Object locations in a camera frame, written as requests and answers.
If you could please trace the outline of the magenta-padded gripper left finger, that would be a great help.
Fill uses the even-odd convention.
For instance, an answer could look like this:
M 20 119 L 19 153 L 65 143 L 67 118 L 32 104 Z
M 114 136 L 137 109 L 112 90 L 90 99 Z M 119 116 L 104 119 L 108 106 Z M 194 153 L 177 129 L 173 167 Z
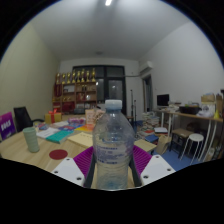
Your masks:
M 74 158 L 66 157 L 52 174 L 84 188 L 92 185 L 95 170 L 93 148 L 89 147 Z

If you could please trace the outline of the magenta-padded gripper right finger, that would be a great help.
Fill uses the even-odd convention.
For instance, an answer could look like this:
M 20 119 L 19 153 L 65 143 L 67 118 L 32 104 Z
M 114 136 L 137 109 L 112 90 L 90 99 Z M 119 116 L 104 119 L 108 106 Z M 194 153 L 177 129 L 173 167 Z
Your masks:
M 160 155 L 151 155 L 138 146 L 133 148 L 129 167 L 135 187 L 148 185 L 175 172 Z

